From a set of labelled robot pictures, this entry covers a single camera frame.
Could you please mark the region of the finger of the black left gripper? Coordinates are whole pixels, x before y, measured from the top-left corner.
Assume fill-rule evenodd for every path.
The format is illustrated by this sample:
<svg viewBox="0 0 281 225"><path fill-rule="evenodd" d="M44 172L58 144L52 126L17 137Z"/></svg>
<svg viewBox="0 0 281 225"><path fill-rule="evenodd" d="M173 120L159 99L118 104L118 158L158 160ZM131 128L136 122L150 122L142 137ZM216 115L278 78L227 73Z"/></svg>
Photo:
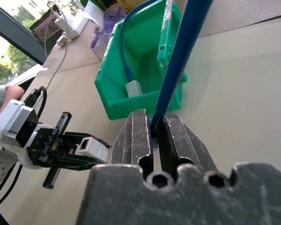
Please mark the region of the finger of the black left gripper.
<svg viewBox="0 0 281 225"><path fill-rule="evenodd" d="M102 140L102 139L100 139L96 136L93 136L93 135L90 135L90 134L87 134L87 133L65 132L63 134L63 137L66 140L68 140L69 142L74 143L74 144L80 144L82 142L83 138L92 137L95 140L97 140L98 142L100 142L101 144L103 144L105 147L111 148L111 144L105 142L104 140Z"/></svg>
<svg viewBox="0 0 281 225"><path fill-rule="evenodd" d="M107 163L106 161L100 159L76 154L66 154L64 156L48 155L45 157L40 157L40 161L49 165L50 167L74 171L89 170L93 166L101 164L104 165Z"/></svg>

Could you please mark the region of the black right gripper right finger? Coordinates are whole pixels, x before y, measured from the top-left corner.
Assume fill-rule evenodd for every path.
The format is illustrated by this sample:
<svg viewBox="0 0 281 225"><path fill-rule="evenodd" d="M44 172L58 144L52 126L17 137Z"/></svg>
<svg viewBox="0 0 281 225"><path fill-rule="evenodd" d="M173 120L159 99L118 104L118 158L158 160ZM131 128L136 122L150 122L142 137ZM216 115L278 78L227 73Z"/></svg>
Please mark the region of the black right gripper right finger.
<svg viewBox="0 0 281 225"><path fill-rule="evenodd" d="M181 164L192 164L203 172L217 170L204 143L172 113L159 124L159 152L162 170L174 179Z"/></svg>

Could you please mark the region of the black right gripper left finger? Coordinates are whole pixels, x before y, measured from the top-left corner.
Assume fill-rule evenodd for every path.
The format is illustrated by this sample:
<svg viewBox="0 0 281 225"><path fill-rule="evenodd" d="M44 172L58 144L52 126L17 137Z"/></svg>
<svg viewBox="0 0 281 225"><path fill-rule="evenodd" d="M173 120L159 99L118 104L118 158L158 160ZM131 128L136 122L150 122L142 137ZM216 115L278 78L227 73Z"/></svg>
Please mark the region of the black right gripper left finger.
<svg viewBox="0 0 281 225"><path fill-rule="evenodd" d="M145 109L129 114L111 154L113 164L153 165L149 119Z"/></svg>

